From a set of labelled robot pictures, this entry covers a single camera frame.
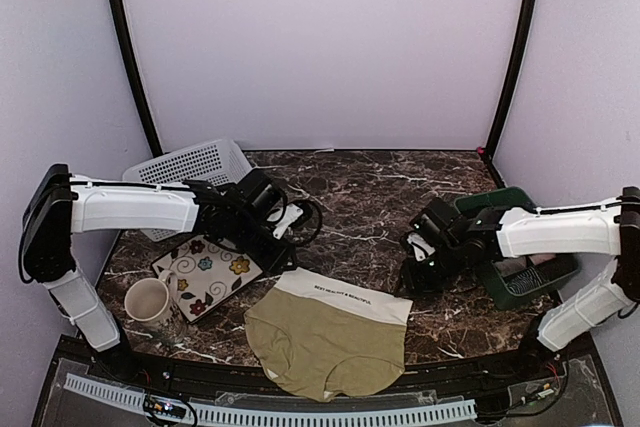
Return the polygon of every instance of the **marble table surface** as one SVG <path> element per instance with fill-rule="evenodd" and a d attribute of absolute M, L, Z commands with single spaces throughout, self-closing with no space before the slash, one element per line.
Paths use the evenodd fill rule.
<path fill-rule="evenodd" d="M 438 195 L 456 197 L 495 189 L 474 152 L 338 151 L 249 152 L 254 164 L 284 180 L 290 200 L 310 198 L 322 207 L 324 228 L 298 250 L 300 267 L 383 292 L 393 292 L 405 257 L 398 239 L 409 221 Z M 127 318 L 123 300 L 136 281 L 153 276 L 151 263 L 189 236 L 154 243 L 125 231 L 97 290 L 124 324 L 140 352 L 174 358 L 259 366 L 247 344 L 243 314 L 277 278 L 255 281 L 196 324 L 176 345 L 164 345 Z M 405 341 L 407 364 L 477 357 L 514 349 L 529 321 L 551 307 L 544 296 L 518 310 L 498 311 L 471 272 L 454 287 L 415 301 Z"/>

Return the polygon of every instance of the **white plastic basket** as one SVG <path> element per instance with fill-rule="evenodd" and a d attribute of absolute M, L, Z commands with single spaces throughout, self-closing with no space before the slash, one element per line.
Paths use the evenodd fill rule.
<path fill-rule="evenodd" d="M 208 180 L 213 185 L 239 182 L 251 164 L 240 147 L 229 139 L 214 140 L 176 150 L 170 154 L 134 165 L 123 174 L 127 182 L 168 184 L 185 179 Z M 143 230 L 154 242 L 175 235 L 171 230 Z"/>

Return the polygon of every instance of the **lavender wall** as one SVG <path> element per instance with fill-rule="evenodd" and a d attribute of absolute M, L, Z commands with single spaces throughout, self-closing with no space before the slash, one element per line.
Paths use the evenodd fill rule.
<path fill-rule="evenodd" d="M 0 398 L 30 425 L 53 349 L 69 332 L 45 290 L 18 280 L 22 210 L 48 166 L 119 178 L 149 157 L 107 0 L 0 0 Z M 113 234 L 74 239 L 95 279 Z"/>
<path fill-rule="evenodd" d="M 496 164 L 537 202 L 580 203 L 640 185 L 640 0 L 538 0 Z M 605 265 L 584 257 L 574 293 Z M 640 314 L 596 329 L 626 425 L 640 425 Z"/>
<path fill-rule="evenodd" d="M 521 0 L 125 0 L 172 150 L 475 149 Z"/>

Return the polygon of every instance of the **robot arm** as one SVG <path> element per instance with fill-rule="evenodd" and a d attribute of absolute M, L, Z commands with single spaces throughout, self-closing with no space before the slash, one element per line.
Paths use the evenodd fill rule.
<path fill-rule="evenodd" d="M 282 238 L 284 231 L 311 216 L 306 205 L 286 205 L 285 199 L 259 170 L 237 185 L 215 188 L 199 181 L 157 186 L 105 182 L 72 176 L 66 165 L 54 165 L 23 217 L 21 275 L 26 282 L 42 283 L 112 374 L 128 377 L 138 368 L 126 335 L 77 267 L 71 234 L 102 229 L 202 233 L 214 243 L 231 242 L 265 273 L 275 274 L 295 249 Z M 285 205 L 273 213 L 280 201 Z M 24 279 L 23 269 L 31 280 Z"/>
<path fill-rule="evenodd" d="M 640 301 L 640 189 L 594 204 L 485 208 L 465 217 L 434 199 L 403 238 L 401 278 L 414 295 L 481 262 L 544 253 L 595 252 L 613 259 L 561 306 L 536 320 L 535 340 L 551 352 Z"/>

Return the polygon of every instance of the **ceramic mug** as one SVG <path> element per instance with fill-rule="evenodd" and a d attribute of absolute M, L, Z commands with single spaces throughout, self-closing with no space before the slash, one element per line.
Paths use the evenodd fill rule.
<path fill-rule="evenodd" d="M 157 279 L 136 282 L 124 297 L 127 315 L 145 329 L 157 334 L 160 340 L 176 344 L 184 338 L 187 324 L 175 302 L 178 276 L 165 270 Z"/>

